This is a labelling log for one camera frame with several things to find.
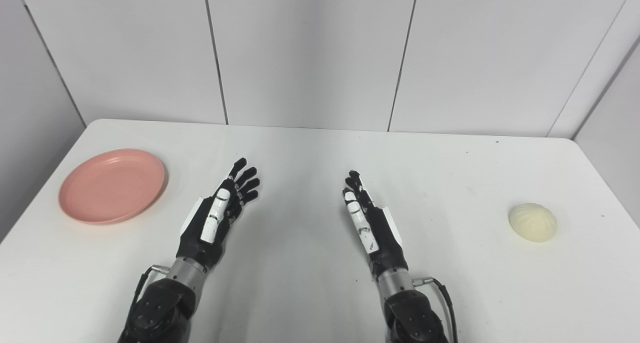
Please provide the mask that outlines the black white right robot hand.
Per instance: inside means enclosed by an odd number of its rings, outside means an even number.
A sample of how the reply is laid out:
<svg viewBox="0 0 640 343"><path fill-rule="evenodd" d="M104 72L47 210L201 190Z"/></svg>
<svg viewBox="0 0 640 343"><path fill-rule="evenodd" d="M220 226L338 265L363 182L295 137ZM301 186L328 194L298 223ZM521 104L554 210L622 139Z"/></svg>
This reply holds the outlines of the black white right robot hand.
<svg viewBox="0 0 640 343"><path fill-rule="evenodd" d="M371 274L377 279L388 270L407 270L409 265L390 213L374 204L357 170L349 171L345 184L343 201L368 256Z"/></svg>

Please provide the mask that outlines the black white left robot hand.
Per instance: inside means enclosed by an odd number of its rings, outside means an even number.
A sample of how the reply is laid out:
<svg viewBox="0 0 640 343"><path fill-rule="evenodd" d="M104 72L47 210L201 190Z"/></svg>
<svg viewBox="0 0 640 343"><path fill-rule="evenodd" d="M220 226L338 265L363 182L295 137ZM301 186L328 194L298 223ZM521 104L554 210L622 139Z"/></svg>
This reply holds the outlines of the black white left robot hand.
<svg viewBox="0 0 640 343"><path fill-rule="evenodd" d="M247 164L245 157L235 161L213 195L195 204L180 234L176 258L195 262L206 272L219 263L231 227L259 196L258 169Z"/></svg>

